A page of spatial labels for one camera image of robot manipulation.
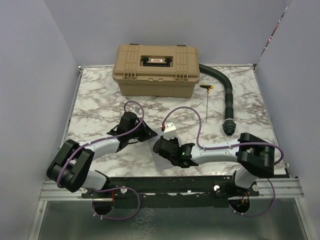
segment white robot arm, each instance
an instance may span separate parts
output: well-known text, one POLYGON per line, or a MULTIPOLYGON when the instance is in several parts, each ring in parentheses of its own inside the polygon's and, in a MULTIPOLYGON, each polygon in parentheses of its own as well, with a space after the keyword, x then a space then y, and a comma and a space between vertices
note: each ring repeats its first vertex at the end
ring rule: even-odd
POLYGON ((274 176, 275 148, 263 145, 262 139, 249 133, 242 133, 239 139, 228 142, 205 144, 187 143, 179 146, 176 128, 172 122, 165 126, 164 134, 154 144, 153 151, 169 160, 174 166, 189 168, 212 162, 235 162, 242 166, 234 174, 234 185, 249 189, 258 178, 274 176), (261 145, 235 146, 241 143, 261 145))
POLYGON ((139 122, 136 113, 126 111, 120 123, 104 138, 84 144, 67 140, 48 167, 47 177, 72 193, 80 188, 101 190, 108 177, 89 170, 93 160, 121 151, 131 140, 144 142, 158 135, 144 121, 138 125, 139 122), (71 156, 76 159, 75 163, 70 162, 71 156))

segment black bracket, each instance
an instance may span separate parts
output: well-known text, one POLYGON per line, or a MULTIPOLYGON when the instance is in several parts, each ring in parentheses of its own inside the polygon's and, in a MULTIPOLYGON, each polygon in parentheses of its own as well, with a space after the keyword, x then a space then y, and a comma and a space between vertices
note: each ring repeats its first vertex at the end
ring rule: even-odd
MULTIPOLYGON (((248 191, 235 187, 233 176, 112 177, 103 189, 123 186, 138 192, 141 208, 227 208, 228 198, 243 197, 248 191), (221 186, 219 193, 215 191, 215 185, 221 186)), ((259 195, 259 192, 249 191, 250 196, 259 195)), ((137 207, 137 196, 130 190, 116 190, 114 193, 114 208, 137 207)), ((82 198, 110 199, 112 193, 89 190, 82 194, 82 198)))
MULTIPOLYGON (((107 134, 112 136, 124 134, 132 130, 139 123, 139 121, 140 119, 134 112, 126 111, 121 117, 120 123, 117 126, 115 126, 112 130, 110 130, 107 134)), ((132 133, 122 137, 118 137, 118 140, 120 141, 118 152, 129 144, 129 140, 137 139, 139 142, 144 142, 156 136, 158 136, 158 134, 155 131, 153 131, 145 123, 145 121, 143 121, 142 124, 132 133)))
MULTIPOLYGON (((79 146, 78 142, 71 139, 67 140, 48 167, 46 176, 57 182, 58 176, 63 166, 66 164, 67 159, 79 146)), ((75 158, 77 159, 75 164, 73 165, 69 163, 63 172, 60 182, 61 186, 69 190, 71 193, 79 190, 86 181, 94 155, 95 153, 90 149, 81 149, 75 155, 75 158)))
MULTIPOLYGON (((266 141, 250 134, 241 133, 240 143, 266 143, 266 141)), ((259 178, 272 178, 275 174, 275 148, 263 145, 240 146, 236 153, 237 161, 249 173, 259 178)))
POLYGON ((187 143, 179 146, 178 138, 170 140, 164 139, 163 136, 153 145, 153 152, 161 157, 169 160, 172 165, 181 168, 189 168, 190 166, 198 166, 191 160, 191 150, 194 143, 187 143))

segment metal frame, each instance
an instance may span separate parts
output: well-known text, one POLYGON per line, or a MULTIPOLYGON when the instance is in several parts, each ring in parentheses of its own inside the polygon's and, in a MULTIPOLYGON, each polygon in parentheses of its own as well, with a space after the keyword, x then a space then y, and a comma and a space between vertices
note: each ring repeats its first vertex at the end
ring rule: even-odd
MULTIPOLYGON (((305 195, 303 193, 302 187, 300 185, 298 178, 271 178, 270 179, 274 189, 275 195, 277 198, 281 199, 294 199, 294 198, 303 198, 305 195)), ((273 191, 270 183, 266 179, 258 179, 256 181, 259 187, 259 196, 251 196, 250 199, 272 199, 273 191)), ((83 199, 81 198, 82 192, 78 190, 74 193, 69 192, 66 189, 58 188, 57 184, 54 181, 44 181, 40 201, 111 201, 111 198, 90 198, 83 199)), ((230 200, 239 199, 240 197, 232 197, 230 200)))
POLYGON ((45 217, 46 207, 47 201, 39 201, 28 240, 37 240, 39 238, 42 222, 45 217))
MULTIPOLYGON (((71 122, 72 113, 76 104, 77 94, 80 87, 82 75, 84 68, 106 68, 112 65, 96 65, 96 66, 79 66, 79 76, 76 82, 76 88, 72 97, 72 104, 68 113, 68 120, 63 131, 63 136, 61 139, 61 146, 64 143, 71 122)), ((242 65, 210 65, 211 67, 252 67, 255 78, 256 71, 253 64, 242 64, 242 65)), ((317 234, 314 228, 313 222, 308 214, 307 205, 304 199, 304 193, 300 185, 298 178, 272 178, 272 184, 274 185, 275 194, 277 198, 294 198, 297 204, 297 208, 301 217, 301 221, 309 240, 316 240, 317 234)), ((257 185, 259 186, 260 196, 252 196, 250 199, 271 199, 273 197, 273 191, 266 179, 258 179, 257 185)), ((75 193, 68 192, 65 189, 57 188, 56 183, 53 181, 45 180, 42 185, 39 203, 32 224, 32 228, 29 235, 29 240, 37 240, 41 231, 42 222, 45 216, 45 211, 48 201, 92 201, 92 199, 82 199, 82 192, 79 190, 75 193)), ((95 201, 111 201, 110 198, 95 198, 95 201)))

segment screw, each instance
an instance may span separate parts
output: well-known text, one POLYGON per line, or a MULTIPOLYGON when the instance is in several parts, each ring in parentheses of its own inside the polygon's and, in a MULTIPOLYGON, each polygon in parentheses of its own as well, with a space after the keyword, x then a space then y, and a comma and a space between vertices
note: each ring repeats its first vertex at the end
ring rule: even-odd
POLYGON ((81 188, 81 193, 86 194, 88 192, 88 189, 81 188))
POLYGON ((259 191, 259 186, 257 184, 253 185, 252 186, 252 190, 255 191, 255 192, 258 192, 259 191))
POLYGON ((121 188, 121 189, 120 189, 120 192, 121 192, 122 194, 125 194, 127 191, 128 191, 128 189, 126 189, 126 188, 121 188))
POLYGON ((219 185, 214 185, 213 190, 218 193, 220 192, 220 186, 219 185))

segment marble surface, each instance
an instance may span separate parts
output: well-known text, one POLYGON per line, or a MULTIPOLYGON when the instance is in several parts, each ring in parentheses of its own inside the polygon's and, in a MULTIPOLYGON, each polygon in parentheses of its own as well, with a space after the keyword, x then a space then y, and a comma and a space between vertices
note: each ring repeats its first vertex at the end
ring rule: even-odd
MULTIPOLYGON (((208 120, 206 118, 207 92, 195 86, 191 98, 172 97, 125 97, 112 78, 112 67, 85 68, 68 131, 68 138, 78 142, 92 141, 104 136, 115 127, 124 112, 127 100, 142 104, 145 122, 151 128, 161 125, 165 116, 174 108, 189 106, 196 109, 201 118, 201 143, 219 143, 235 139, 240 133, 251 133, 270 143, 276 138, 263 102, 252 67, 215 67, 227 75, 233 85, 234 119, 236 130, 233 136, 226 136, 222 129, 224 121, 224 88, 222 84, 202 74, 199 84, 214 85, 209 94, 208 120)), ((197 116, 192 111, 181 109, 171 115, 183 143, 195 143, 199 127, 197 116)), ((154 177, 154 176, 203 176, 232 175, 240 165, 233 162, 206 163, 197 167, 172 167, 156 171, 150 148, 146 142, 128 145, 120 152, 96 159, 91 170, 99 170, 110 177, 154 177)), ((275 174, 285 174, 282 161, 275 166, 275 174)))

